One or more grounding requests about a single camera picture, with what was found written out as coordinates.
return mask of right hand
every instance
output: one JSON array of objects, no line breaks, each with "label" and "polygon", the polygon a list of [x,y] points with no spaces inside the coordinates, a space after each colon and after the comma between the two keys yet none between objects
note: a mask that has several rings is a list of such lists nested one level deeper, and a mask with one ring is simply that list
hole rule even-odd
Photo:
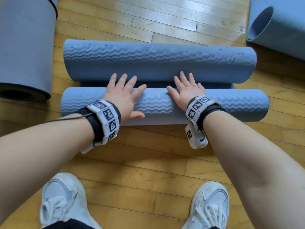
[{"label": "right hand", "polygon": [[167,91],[173,97],[178,106],[186,111],[188,108],[189,101],[197,96],[206,94],[204,87],[198,83],[195,83],[192,73],[189,73],[189,81],[185,77],[183,71],[180,71],[180,79],[177,76],[174,77],[175,84],[179,93],[171,86],[167,86]]}]

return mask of foot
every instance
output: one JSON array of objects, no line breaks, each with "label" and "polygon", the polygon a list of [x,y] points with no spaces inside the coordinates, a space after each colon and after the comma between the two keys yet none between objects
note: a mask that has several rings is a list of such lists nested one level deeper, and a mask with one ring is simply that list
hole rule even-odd
[{"label": "foot", "polygon": [[229,195],[218,182],[207,182],[195,193],[189,218],[182,229],[225,229],[229,216]]},{"label": "foot", "polygon": [[40,222],[44,228],[69,219],[102,229],[88,211],[86,192],[78,178],[71,173],[58,173],[44,186]]}]

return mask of hand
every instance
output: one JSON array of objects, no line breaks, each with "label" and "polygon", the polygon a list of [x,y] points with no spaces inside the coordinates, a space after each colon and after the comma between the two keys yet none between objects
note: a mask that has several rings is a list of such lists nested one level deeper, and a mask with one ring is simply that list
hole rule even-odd
[{"label": "hand", "polygon": [[180,79],[177,76],[174,77],[175,84],[179,93],[171,86],[167,86],[167,91],[173,97],[178,106],[186,111],[188,108],[189,101],[197,96],[206,94],[204,87],[198,83],[195,83],[192,73],[189,73],[189,81],[186,79],[183,71],[180,71]]},{"label": "hand", "polygon": [[137,77],[132,77],[125,85],[126,79],[127,74],[123,74],[118,83],[115,85],[116,73],[114,73],[110,78],[106,92],[103,96],[103,100],[108,100],[117,106],[122,117],[121,122],[125,122],[129,119],[145,117],[142,112],[133,111],[133,107],[137,99],[146,89],[146,84],[141,85],[134,92],[132,92],[132,88],[137,81]]}]

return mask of gray yoga mat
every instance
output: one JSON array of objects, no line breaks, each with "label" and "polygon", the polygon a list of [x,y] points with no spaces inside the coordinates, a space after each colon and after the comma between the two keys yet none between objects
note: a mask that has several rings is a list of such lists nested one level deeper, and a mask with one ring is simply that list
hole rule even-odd
[{"label": "gray yoga mat", "polygon": [[[100,100],[106,88],[70,87],[61,100],[63,115]],[[268,97],[258,89],[206,89],[207,96],[219,101],[234,117],[243,122],[263,119],[269,109]],[[165,88],[147,88],[137,100],[135,110],[145,114],[144,119],[131,119],[123,125],[187,124],[185,112],[173,101]]]},{"label": "gray yoga mat", "polygon": [[57,0],[1,0],[0,98],[51,97]]},{"label": "gray yoga mat", "polygon": [[183,70],[201,83],[243,83],[256,54],[250,47],[218,47],[132,42],[66,40],[66,69],[74,81],[109,81],[112,73],[138,81],[172,82]]},{"label": "gray yoga mat", "polygon": [[247,41],[305,60],[305,0],[251,0]]}]

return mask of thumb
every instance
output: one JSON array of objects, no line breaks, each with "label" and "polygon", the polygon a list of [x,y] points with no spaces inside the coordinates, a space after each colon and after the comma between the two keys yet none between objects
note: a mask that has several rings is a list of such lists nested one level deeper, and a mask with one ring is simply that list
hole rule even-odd
[{"label": "thumb", "polygon": [[139,111],[132,111],[132,113],[130,114],[131,119],[144,118],[144,117],[145,117],[145,115],[142,112],[139,112]]},{"label": "thumb", "polygon": [[167,86],[166,90],[168,91],[168,93],[170,93],[170,95],[173,97],[173,99],[177,102],[177,100],[179,100],[180,95],[179,93],[173,89],[171,86]]}]

